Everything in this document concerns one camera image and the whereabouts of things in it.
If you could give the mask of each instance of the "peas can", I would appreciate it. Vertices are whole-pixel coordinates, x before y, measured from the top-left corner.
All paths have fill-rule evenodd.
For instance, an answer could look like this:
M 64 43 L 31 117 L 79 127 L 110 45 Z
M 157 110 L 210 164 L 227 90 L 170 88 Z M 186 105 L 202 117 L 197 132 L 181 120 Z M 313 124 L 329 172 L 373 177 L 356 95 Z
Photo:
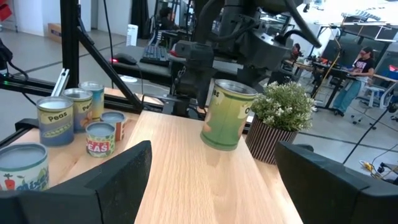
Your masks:
M 96 82 L 83 82 L 79 84 L 79 88 L 89 90 L 93 93 L 93 102 L 91 104 L 93 121 L 99 121 L 101 114 L 104 113 L 105 87 Z
M 92 92 L 80 88 L 71 88 L 65 90 L 63 95 L 73 101 L 73 128 L 75 133 L 85 132 L 93 116 L 91 111 Z
M 87 152 L 97 158 L 110 156 L 115 149 L 116 128 L 109 123 L 94 122 L 87 126 Z
M 48 96 L 37 101 L 40 143 L 64 146 L 73 142 L 73 102 L 62 96 Z
M 207 145 L 236 149 L 257 91 L 230 80 L 216 80 L 205 123 L 200 134 Z

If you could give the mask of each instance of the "black shirt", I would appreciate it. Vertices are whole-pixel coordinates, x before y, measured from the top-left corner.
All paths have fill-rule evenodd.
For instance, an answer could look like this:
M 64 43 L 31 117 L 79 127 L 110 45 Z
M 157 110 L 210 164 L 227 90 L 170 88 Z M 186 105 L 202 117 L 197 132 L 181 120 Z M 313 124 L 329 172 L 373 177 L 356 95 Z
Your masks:
M 178 27 L 173 21 L 170 21 L 167 17 L 160 18 L 160 30 L 174 30 Z
M 374 68 L 374 60 L 372 58 L 360 58 L 354 64 L 354 72 L 358 73 L 368 73 L 369 69 L 371 68 Z

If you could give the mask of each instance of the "computer monitor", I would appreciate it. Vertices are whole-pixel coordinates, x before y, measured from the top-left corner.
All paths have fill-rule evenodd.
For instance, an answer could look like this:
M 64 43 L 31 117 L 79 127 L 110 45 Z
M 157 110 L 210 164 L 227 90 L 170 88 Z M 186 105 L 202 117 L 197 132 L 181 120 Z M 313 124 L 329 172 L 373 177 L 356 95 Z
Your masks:
M 342 44 L 340 47 L 335 40 L 329 40 L 328 45 L 322 53 L 322 58 L 333 62 L 340 51 L 340 56 L 336 62 L 337 65 L 350 67 L 354 64 L 356 57 L 362 50 L 362 46 L 358 44 Z

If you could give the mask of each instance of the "white wall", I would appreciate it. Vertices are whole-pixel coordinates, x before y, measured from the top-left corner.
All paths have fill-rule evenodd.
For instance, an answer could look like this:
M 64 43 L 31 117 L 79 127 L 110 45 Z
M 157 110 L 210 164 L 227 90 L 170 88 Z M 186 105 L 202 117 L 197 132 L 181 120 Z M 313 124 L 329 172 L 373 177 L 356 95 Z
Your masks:
M 126 35 L 130 22 L 131 0 L 106 0 L 109 26 L 114 34 Z M 106 27 L 104 2 L 98 1 L 98 30 L 108 31 Z
M 46 35 L 47 24 L 61 23 L 59 0 L 14 0 L 18 31 L 34 35 Z M 81 0 L 81 19 L 87 31 L 91 30 L 91 0 Z M 2 25 L 14 29 L 11 16 Z
M 14 14 L 18 22 L 18 31 L 28 34 L 44 35 L 42 0 L 14 0 Z M 11 16 L 2 25 L 14 29 L 14 17 Z
M 91 28 L 98 28 L 98 1 L 91 0 Z

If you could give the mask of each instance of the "black pole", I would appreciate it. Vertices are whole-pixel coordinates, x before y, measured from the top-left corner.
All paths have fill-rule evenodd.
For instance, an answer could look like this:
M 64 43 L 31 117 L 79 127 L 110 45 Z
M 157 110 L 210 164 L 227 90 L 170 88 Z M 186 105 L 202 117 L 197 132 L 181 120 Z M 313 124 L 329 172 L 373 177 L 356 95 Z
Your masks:
M 60 0 L 62 29 L 62 64 L 69 69 L 67 88 L 79 84 L 78 0 Z

